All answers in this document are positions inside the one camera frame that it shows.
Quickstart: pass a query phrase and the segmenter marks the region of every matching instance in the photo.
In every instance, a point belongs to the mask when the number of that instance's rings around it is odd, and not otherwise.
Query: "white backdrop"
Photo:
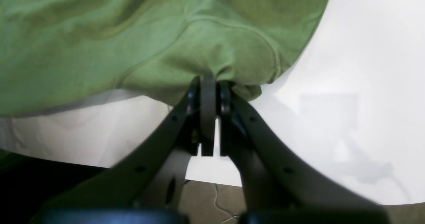
[[[252,102],[296,154],[381,204],[425,202],[425,0],[329,0],[302,57]],[[147,97],[12,120],[19,153],[108,167],[168,113]],[[240,186],[228,158],[187,179]]]

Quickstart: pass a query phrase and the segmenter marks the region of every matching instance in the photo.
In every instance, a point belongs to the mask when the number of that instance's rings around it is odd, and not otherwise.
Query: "screw hole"
[[[135,168],[135,172],[144,172],[146,170],[146,168],[144,166],[138,166],[137,168]]]
[[[287,174],[292,174],[293,170],[291,168],[283,168],[283,172]]]
[[[169,205],[171,203],[171,201],[173,200],[175,190],[176,190],[176,178],[173,177],[173,179],[171,179],[170,181],[170,184],[168,185],[167,196],[165,197],[165,205]]]

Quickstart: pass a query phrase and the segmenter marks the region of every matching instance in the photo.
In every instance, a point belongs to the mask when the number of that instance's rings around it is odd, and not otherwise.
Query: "black metal bracket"
[[[389,223],[380,205],[297,157],[255,109],[232,92],[232,85],[196,77],[140,147],[113,168],[47,201],[34,223],[68,223],[74,218],[75,224],[94,224],[105,216],[126,224],[187,223],[176,212],[186,168],[199,143],[203,156],[212,156],[217,117],[220,154],[231,158],[243,183],[248,212],[240,223]]]

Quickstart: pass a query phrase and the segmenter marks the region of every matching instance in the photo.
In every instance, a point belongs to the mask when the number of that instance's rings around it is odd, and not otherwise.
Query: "floor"
[[[385,208],[393,224],[425,223],[425,203]],[[191,224],[236,224],[246,206],[241,187],[190,181],[183,189],[179,210],[188,214]]]

